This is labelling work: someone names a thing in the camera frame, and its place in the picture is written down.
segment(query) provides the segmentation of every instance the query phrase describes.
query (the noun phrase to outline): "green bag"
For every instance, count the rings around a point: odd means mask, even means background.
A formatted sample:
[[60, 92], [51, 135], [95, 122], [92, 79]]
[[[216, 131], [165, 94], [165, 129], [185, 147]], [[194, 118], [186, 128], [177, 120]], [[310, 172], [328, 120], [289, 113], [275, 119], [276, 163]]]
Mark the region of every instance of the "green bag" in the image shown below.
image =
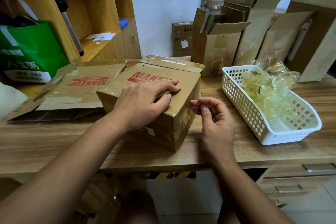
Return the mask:
[[0, 69], [17, 82], [48, 82], [68, 60], [47, 21], [27, 27], [0, 26]]

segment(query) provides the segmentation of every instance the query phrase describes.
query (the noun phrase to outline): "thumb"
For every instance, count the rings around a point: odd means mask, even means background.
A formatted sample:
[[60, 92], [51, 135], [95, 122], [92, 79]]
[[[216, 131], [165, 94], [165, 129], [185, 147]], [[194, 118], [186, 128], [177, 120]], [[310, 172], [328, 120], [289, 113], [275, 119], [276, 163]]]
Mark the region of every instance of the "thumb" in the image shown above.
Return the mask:
[[153, 105], [155, 106], [155, 112], [157, 115], [160, 115], [170, 104], [171, 94], [164, 94], [156, 103]]
[[203, 127], [213, 123], [212, 114], [211, 114], [209, 108], [206, 105], [201, 105], [200, 109], [201, 109]]

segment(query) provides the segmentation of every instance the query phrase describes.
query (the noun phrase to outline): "yellow and black hazard tape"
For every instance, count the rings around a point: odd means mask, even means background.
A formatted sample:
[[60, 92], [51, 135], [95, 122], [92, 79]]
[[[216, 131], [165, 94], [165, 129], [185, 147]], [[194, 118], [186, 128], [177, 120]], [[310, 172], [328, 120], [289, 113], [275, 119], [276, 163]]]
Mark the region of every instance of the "yellow and black hazard tape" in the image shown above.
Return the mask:
[[146, 174], [146, 179], [157, 179], [157, 178], [189, 178], [196, 179], [196, 171], [188, 172], [174, 172], [174, 173], [150, 173]]

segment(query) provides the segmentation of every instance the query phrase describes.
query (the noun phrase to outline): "desk surface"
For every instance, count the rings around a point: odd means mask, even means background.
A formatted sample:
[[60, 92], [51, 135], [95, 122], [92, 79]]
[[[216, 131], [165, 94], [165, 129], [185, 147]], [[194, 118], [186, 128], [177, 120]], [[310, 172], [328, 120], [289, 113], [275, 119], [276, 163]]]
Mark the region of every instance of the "desk surface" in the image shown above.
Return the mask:
[[[300, 142], [263, 146], [224, 95], [221, 76], [201, 80], [203, 96], [223, 100], [236, 121], [234, 154], [242, 167], [336, 161], [336, 79], [301, 83], [294, 91], [318, 112], [322, 129]], [[102, 115], [72, 122], [0, 123], [0, 174], [39, 171]], [[101, 170], [141, 172], [208, 168], [198, 143], [201, 130], [202, 120], [196, 116], [177, 153], [126, 136], [112, 150]]]

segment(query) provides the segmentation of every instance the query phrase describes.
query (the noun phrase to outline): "hand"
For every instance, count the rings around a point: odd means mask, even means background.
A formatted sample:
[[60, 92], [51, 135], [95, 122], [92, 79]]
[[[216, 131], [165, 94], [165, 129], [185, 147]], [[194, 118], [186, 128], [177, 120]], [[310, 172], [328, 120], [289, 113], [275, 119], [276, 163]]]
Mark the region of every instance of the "hand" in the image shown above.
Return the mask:
[[176, 84], [176, 80], [160, 79], [125, 87], [114, 110], [106, 117], [113, 116], [125, 133], [143, 128], [155, 120], [170, 104], [170, 93], [163, 95], [154, 103], [156, 96], [167, 90], [178, 92], [181, 87]]
[[233, 154], [235, 121], [225, 104], [215, 98], [204, 97], [191, 100], [190, 107], [202, 116], [203, 147], [210, 164], [236, 162]]

